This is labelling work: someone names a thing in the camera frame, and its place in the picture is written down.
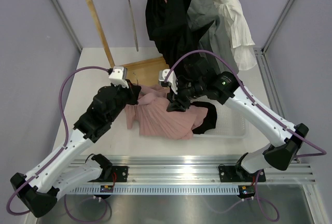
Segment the pink pleated skirt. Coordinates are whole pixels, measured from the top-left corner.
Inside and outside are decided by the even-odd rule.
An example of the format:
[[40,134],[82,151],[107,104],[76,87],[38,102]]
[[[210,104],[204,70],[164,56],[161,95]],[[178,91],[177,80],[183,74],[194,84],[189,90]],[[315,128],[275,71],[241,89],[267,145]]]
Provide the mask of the pink pleated skirt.
[[168,139],[191,139],[193,130],[203,124],[208,114],[204,107],[190,106],[185,112],[168,112],[167,94],[170,89],[160,85],[141,86],[137,105],[125,107],[127,128],[139,123],[140,135]]

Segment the small black skirt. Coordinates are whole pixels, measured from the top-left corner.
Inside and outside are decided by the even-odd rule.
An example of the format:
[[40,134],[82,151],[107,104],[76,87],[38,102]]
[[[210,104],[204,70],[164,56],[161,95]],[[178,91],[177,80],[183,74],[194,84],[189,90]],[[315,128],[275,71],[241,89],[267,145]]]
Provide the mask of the small black skirt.
[[193,134],[204,134],[206,131],[216,128],[217,111],[214,104],[210,102],[196,101],[192,102],[191,105],[207,109],[207,114],[203,119],[203,123],[192,130]]

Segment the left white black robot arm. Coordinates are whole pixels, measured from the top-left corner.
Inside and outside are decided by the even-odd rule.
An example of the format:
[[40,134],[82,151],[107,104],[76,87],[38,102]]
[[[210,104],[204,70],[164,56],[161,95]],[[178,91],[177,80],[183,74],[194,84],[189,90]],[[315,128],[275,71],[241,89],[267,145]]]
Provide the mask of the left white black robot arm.
[[15,195],[35,217],[46,215],[68,192],[84,182],[114,179],[113,164],[102,154],[84,165],[64,170],[83,151],[95,144],[127,105],[136,105],[141,86],[105,86],[98,90],[87,111],[80,116],[65,143],[29,172],[10,179]]

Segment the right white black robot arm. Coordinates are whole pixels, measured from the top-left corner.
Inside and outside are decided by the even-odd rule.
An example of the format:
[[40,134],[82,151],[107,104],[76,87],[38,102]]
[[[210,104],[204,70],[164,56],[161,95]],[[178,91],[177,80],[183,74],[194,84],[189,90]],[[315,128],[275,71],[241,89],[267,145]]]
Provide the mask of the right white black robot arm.
[[255,98],[231,68],[218,74],[200,64],[192,78],[176,76],[173,69],[165,69],[159,80],[171,88],[168,111],[184,112],[191,100],[205,96],[239,111],[268,139],[267,146],[240,157],[227,176],[229,181],[234,177],[247,181],[269,166],[285,171],[308,134],[306,125],[294,125]]

